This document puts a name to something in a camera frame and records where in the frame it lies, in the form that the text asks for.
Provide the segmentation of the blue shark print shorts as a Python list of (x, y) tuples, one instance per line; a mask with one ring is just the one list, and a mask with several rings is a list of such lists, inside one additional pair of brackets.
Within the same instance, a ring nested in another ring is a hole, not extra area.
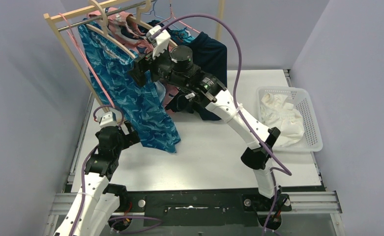
[(89, 74), (91, 85), (102, 103), (109, 104), (109, 95), (137, 131), (144, 147), (175, 153), (181, 138), (163, 108), (150, 73), (146, 73), (146, 85), (138, 86), (129, 75), (134, 67), (133, 58), (85, 25), (79, 26), (78, 32), (94, 70)]

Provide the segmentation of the wooden hanger front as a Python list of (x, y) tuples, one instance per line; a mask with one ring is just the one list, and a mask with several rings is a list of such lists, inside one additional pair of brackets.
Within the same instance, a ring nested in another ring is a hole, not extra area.
[(117, 47), (119, 47), (121, 50), (123, 50), (132, 59), (135, 59), (137, 56), (135, 54), (133, 54), (133, 52), (131, 50), (129, 50), (123, 44), (121, 44), (117, 39), (115, 39), (113, 37), (113, 35), (111, 34), (111, 31), (108, 28), (109, 19), (108, 19), (108, 16), (106, 15), (105, 9), (96, 0), (89, 0), (88, 3), (91, 6), (93, 6), (96, 11), (99, 12), (100, 18), (98, 20), (93, 20), (93, 21), (97, 21), (97, 23), (100, 25), (101, 29), (99, 29), (98, 27), (95, 27), (89, 23), (86, 24), (86, 27), (88, 29), (90, 29), (91, 31), (96, 32), (97, 34), (106, 38), (108, 41), (112, 42)]

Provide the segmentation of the white shorts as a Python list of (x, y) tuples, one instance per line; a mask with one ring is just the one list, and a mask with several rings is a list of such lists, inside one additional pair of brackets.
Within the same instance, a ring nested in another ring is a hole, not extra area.
[(260, 121), (269, 128), (278, 128), (278, 147), (288, 147), (299, 142), (305, 129), (301, 113), (288, 102), (289, 96), (266, 93), (260, 104)]

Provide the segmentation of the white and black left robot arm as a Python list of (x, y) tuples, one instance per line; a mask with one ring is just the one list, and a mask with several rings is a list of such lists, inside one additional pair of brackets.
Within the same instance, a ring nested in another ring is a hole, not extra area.
[(132, 125), (101, 125), (95, 134), (98, 145), (83, 161), (81, 186), (66, 217), (55, 230), (56, 236), (98, 236), (116, 210), (127, 207), (129, 197), (126, 187), (110, 184), (118, 167), (122, 150), (137, 144), (140, 139)]

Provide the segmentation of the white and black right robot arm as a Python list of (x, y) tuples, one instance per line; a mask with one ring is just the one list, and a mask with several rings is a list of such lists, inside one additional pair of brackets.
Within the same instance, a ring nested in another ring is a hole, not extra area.
[(187, 46), (176, 46), (159, 54), (151, 52), (134, 59), (129, 75), (141, 87), (146, 84), (146, 72), (150, 72), (152, 81), (163, 79), (181, 89), (187, 100), (217, 115), (245, 141), (247, 149), (241, 161), (255, 174), (261, 206), (274, 209), (279, 204), (279, 196), (270, 158), (280, 130), (262, 124), (242, 104), (236, 104), (219, 79), (193, 62), (192, 50)]

